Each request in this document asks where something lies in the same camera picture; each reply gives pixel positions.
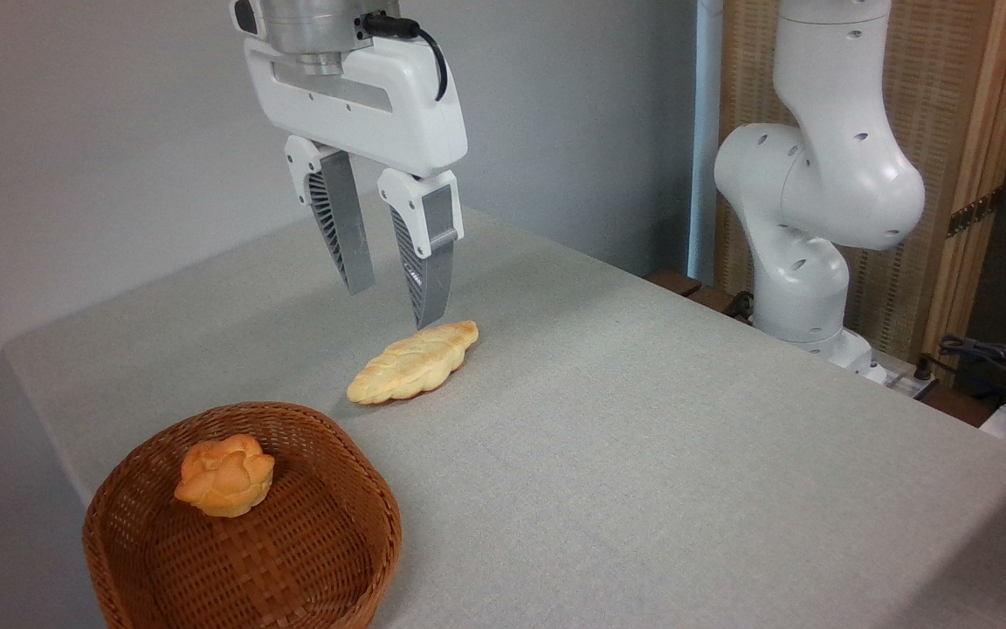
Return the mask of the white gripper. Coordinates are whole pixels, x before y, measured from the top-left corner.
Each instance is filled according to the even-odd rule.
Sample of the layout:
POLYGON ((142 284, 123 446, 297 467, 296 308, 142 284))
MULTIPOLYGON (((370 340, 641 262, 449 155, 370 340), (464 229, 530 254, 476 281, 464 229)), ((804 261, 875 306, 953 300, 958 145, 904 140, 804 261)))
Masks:
POLYGON ((467 154, 468 141, 454 82, 436 99, 432 49, 377 38, 348 52, 333 76, 307 74, 255 38, 245 56, 265 115, 292 133, 284 154, 295 194, 314 215, 348 293, 375 283, 353 154, 388 167, 378 190, 390 207, 417 329, 442 318, 455 246, 465 235, 458 179, 447 169, 467 154))

